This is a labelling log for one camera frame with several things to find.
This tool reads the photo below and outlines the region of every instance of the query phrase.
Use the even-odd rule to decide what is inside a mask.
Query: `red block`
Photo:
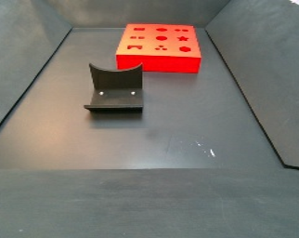
[[[116,50],[118,69],[198,73],[203,61],[194,26],[128,24]]]

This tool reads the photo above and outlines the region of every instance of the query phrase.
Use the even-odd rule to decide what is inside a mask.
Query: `gray floor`
[[[122,29],[75,29],[0,129],[0,168],[281,168],[205,29],[199,74],[144,73],[143,114],[91,114],[88,64]]]
[[[0,170],[0,237],[299,238],[299,171]]]
[[[146,73],[142,116],[83,109],[88,63],[115,67],[120,36],[71,33],[2,126],[0,237],[299,238],[299,171],[282,167],[205,30],[202,72]],[[159,167],[182,169],[88,170]],[[67,168],[83,170],[42,170]]]

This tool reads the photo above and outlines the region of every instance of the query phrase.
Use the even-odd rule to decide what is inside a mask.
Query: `star-shaped hole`
[[[178,37],[178,38],[179,38],[180,41],[187,41],[188,40],[188,37],[184,37],[184,36]]]

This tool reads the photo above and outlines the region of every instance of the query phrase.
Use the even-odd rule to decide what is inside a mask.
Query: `black bracket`
[[[95,95],[91,105],[84,105],[90,111],[142,111],[143,100],[143,65],[128,70],[108,71],[90,64]]]

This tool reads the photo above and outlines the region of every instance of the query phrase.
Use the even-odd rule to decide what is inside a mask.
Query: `scratch mark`
[[[213,153],[214,157],[217,157],[217,155],[215,155],[215,153],[214,153],[214,150],[213,150],[213,149],[211,149],[211,153]]]

